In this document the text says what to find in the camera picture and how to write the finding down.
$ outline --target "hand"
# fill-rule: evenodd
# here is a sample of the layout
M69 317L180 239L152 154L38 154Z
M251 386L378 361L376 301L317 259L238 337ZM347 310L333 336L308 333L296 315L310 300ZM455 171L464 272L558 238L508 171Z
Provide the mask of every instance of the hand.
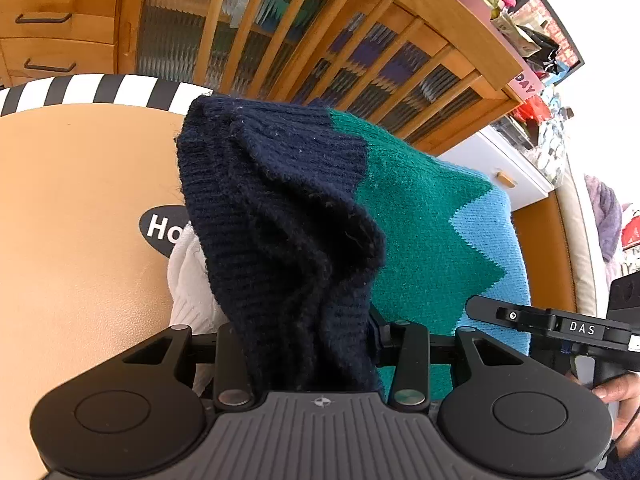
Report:
M567 375L572 381L578 381L571 373ZM612 433L613 439L618 438L634 416L638 406L640 406L640 376L629 373L616 377L607 383L597 386L592 391L606 404L614 400L620 401L618 418L613 423ZM616 446L618 448L618 456L624 458L632 453L638 447L638 444L640 444L640 416L636 418L636 421Z

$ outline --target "wooden drawer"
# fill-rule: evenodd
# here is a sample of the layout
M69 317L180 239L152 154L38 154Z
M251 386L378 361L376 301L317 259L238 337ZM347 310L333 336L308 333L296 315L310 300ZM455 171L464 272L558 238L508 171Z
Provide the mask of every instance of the wooden drawer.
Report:
M113 74L115 46L49 38L0 40L9 75L43 78L63 74ZM25 68L28 65L41 68Z
M114 43L116 0L0 0L0 38Z
M438 157L484 173L511 199L511 210L546 198L553 186L490 126Z

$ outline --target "tan round surface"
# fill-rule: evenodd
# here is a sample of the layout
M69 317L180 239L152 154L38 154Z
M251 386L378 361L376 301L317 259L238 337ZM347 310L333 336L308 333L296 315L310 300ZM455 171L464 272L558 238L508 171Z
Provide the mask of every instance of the tan round surface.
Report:
M29 432L44 393L167 326L167 258L138 220L182 203L182 119L111 104L0 118L2 478L45 473Z

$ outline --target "circular pad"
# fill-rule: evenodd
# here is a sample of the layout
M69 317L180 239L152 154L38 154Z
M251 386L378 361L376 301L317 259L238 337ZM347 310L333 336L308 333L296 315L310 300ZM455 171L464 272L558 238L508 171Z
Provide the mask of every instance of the circular pad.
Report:
M76 419L96 433L121 433L142 424L151 406L145 397L115 390L87 397L76 409Z
M505 428L519 433L542 435L566 422L566 408L557 399L535 392L518 392L501 397L494 404L494 416Z
M438 426L468 460L513 477L595 468L611 438L600 399L532 360L477 365L442 401Z

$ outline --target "striped rim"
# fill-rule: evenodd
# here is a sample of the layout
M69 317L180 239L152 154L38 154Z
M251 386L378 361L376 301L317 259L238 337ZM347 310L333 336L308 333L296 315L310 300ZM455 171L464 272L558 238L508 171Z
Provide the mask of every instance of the striped rim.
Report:
M78 74L36 79L0 91L0 117L59 104L113 103L186 115L209 88L143 75Z

